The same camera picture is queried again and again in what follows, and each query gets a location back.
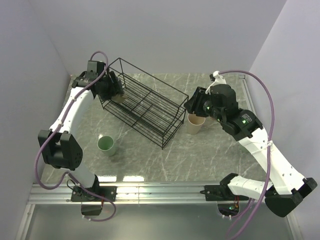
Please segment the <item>beige ceramic mug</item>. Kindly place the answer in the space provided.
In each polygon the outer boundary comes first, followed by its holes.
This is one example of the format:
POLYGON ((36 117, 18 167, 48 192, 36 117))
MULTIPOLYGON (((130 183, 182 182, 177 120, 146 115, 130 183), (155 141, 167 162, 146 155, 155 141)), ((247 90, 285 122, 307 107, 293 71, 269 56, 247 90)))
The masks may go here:
POLYGON ((115 103, 122 104, 127 98, 128 96, 124 93, 113 96, 111 100, 115 103))

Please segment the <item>beige plastic tumbler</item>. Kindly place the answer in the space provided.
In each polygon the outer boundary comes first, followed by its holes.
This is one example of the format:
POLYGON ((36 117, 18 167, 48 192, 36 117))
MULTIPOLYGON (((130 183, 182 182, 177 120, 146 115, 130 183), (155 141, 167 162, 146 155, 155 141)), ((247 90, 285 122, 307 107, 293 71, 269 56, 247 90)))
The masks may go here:
POLYGON ((197 116, 195 114, 188 114, 187 115, 187 133, 190 135, 196 135, 202 125, 205 123, 206 118, 197 116))

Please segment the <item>green tumbler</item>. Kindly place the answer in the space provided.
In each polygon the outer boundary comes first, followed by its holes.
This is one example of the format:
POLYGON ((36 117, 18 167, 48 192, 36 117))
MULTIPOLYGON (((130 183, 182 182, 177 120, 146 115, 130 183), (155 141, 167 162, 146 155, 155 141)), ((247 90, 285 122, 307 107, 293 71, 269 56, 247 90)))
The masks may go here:
POLYGON ((113 156, 116 153, 115 141, 111 136, 102 136, 97 142, 97 147, 106 156, 113 156))

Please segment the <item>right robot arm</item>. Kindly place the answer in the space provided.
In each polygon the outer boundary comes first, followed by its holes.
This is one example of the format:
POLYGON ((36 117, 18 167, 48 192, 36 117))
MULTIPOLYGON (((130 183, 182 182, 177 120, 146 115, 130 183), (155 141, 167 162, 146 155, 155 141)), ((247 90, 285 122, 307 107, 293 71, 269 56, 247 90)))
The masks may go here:
POLYGON ((286 217, 317 186, 312 177, 299 173, 268 139, 261 121, 250 110, 242 109, 236 92, 228 84, 211 86, 209 92, 197 87, 193 96, 184 103, 189 114, 215 119, 222 129, 243 146, 269 172, 267 183, 230 173, 219 183, 219 189, 211 191, 224 200, 235 196, 251 199, 263 197, 266 206, 278 217, 286 217))

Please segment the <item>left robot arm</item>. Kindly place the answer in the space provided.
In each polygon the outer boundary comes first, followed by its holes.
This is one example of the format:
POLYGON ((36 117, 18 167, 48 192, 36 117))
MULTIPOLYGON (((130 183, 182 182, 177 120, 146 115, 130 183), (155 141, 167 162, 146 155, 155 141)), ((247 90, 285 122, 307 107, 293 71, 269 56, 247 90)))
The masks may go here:
POLYGON ((123 94, 121 81, 107 63, 91 59, 87 70, 72 82, 69 98, 58 119, 38 134, 38 156, 43 157, 45 164, 65 170, 76 185, 75 192, 89 201, 100 197, 100 183, 82 162, 83 150, 75 135, 84 112, 96 97, 111 100, 123 94))

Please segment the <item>aluminium side rail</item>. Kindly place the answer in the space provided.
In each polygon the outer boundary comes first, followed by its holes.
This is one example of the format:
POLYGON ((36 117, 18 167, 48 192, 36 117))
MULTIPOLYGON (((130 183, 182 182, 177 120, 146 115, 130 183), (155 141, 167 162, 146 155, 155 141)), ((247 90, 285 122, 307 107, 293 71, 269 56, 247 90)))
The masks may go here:
POLYGON ((239 74, 238 79, 241 81, 241 87, 244 93, 245 101, 248 109, 256 115, 255 107, 249 92, 249 88, 246 81, 246 76, 244 74, 239 74))

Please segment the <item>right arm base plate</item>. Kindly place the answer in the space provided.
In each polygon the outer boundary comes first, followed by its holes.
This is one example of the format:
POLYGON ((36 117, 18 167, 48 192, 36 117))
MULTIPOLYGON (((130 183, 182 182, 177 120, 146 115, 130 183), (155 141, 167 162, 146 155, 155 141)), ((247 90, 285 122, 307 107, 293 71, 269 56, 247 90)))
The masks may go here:
POLYGON ((205 195, 207 202, 223 202, 223 201, 247 201, 249 198, 243 195, 234 195, 231 190, 224 185, 205 185, 204 189, 199 192, 205 195))

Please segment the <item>aluminium mounting rail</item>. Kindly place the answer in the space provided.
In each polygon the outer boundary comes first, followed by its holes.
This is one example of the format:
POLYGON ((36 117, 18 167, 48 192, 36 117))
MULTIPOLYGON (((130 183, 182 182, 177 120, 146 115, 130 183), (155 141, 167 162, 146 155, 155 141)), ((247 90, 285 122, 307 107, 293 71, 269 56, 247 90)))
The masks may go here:
MULTIPOLYGON (((205 195, 206 182, 105 182, 103 187, 116 187, 115 204, 208 204, 205 195)), ((54 190, 46 190, 38 184, 31 188, 29 205, 80 205, 71 201, 72 190, 66 184, 54 190)))

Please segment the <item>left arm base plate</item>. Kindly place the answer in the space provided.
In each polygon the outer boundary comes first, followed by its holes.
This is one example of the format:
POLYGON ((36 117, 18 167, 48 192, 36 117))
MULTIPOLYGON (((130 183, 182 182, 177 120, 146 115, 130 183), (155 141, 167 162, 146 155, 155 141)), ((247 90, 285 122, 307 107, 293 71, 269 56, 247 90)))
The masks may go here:
POLYGON ((102 201, 98 196, 104 197, 112 202, 116 199, 116 186, 100 186, 95 190, 90 189, 90 193, 79 186, 75 186, 71 194, 71 202, 99 202, 102 201))

